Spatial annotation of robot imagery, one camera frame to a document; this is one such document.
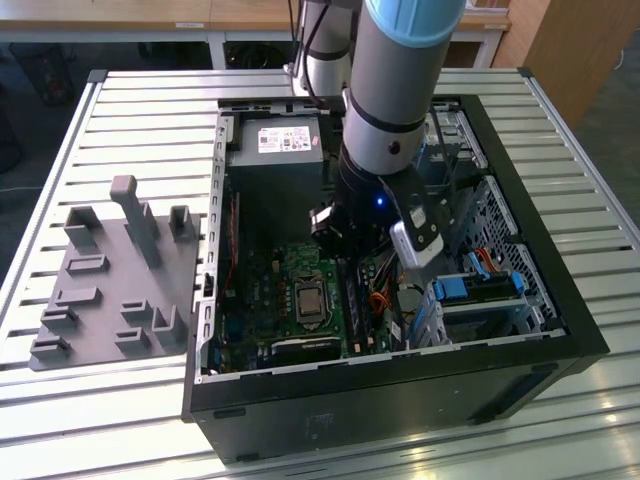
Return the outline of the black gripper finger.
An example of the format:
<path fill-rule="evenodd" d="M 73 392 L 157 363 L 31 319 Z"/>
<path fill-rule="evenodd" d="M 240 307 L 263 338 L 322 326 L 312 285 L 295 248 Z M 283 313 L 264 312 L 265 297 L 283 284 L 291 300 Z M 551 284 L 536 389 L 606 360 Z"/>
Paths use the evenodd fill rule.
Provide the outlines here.
<path fill-rule="evenodd" d="M 346 210 L 337 203 L 310 211 L 311 237 L 325 257 L 348 258 L 351 254 L 351 224 Z"/>

